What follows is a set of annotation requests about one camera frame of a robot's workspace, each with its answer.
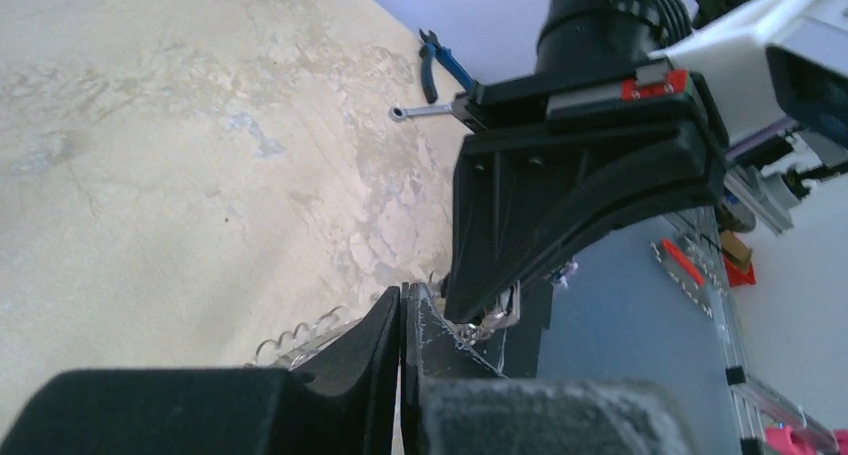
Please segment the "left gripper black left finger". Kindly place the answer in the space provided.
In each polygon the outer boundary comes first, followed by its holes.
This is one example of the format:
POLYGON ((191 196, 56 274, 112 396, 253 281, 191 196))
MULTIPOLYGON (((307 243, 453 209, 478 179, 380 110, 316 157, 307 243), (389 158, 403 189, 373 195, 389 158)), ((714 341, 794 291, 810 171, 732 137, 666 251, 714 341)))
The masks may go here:
POLYGON ((38 390, 5 454, 387 454, 400 295, 295 369, 75 370, 38 390))

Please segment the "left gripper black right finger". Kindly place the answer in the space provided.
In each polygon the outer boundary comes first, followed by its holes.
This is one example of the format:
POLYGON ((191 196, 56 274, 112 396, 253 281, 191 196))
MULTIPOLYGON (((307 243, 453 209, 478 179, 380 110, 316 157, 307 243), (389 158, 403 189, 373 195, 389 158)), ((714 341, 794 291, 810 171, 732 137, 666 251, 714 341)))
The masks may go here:
POLYGON ((675 402, 641 381, 509 379, 462 341, 427 286, 401 288, 407 454, 693 454, 675 402))

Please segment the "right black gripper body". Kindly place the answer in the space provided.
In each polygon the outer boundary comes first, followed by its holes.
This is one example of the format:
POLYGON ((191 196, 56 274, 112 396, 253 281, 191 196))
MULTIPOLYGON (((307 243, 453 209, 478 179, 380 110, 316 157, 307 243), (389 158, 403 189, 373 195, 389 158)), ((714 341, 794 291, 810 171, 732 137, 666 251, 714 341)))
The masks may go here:
POLYGON ((625 127, 691 118, 713 128, 704 77, 661 57, 599 58, 495 84, 476 82, 456 95, 452 115, 475 133, 541 123, 625 127))

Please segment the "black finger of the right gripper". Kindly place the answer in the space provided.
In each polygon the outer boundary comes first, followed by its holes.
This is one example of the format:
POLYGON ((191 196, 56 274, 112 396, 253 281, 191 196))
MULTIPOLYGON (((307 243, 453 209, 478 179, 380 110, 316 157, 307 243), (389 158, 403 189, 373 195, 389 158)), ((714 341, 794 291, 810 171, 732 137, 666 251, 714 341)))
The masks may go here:
POLYGON ((510 286, 551 275, 611 231, 714 203, 725 173, 716 137, 691 121, 465 137, 453 172, 447 319, 482 315, 510 286))

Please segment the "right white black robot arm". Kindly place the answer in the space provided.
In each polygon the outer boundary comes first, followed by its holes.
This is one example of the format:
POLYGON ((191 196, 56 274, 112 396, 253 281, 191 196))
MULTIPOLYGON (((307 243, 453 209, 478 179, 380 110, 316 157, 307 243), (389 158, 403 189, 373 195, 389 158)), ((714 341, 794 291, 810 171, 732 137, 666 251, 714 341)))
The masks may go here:
POLYGON ((752 0, 550 0, 531 75, 458 95, 445 317, 475 323, 609 232, 724 196, 716 76, 651 59, 752 0))

